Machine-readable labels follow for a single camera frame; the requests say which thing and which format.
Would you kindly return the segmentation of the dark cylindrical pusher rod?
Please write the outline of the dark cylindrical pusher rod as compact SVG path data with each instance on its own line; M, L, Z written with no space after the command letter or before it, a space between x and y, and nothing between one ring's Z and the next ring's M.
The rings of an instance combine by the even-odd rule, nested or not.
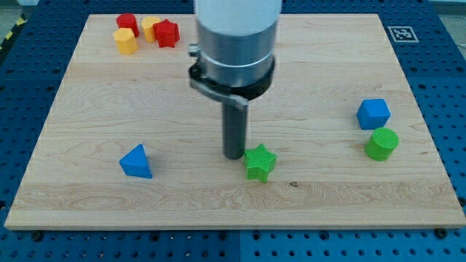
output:
M222 104L223 153L228 159L240 159L245 150L248 108Z

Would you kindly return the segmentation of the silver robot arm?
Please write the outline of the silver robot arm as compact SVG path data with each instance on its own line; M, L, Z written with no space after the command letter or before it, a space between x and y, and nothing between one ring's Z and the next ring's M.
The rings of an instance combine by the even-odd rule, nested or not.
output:
M245 150L248 105L271 86L281 0L197 0L193 89L222 105L223 153L239 159Z

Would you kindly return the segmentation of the black clamp ring mount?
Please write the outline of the black clamp ring mount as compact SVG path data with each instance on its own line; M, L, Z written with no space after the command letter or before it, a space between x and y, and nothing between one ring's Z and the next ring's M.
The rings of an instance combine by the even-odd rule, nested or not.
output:
M232 87L230 85L220 84L207 75L200 62L202 52L198 44L190 44L188 51L190 56L197 59L196 63L188 70L191 87L204 96L226 106L247 108L250 100L254 100L262 96L272 84L275 69L274 55L269 56L272 59L272 62L264 76L255 80L252 84Z

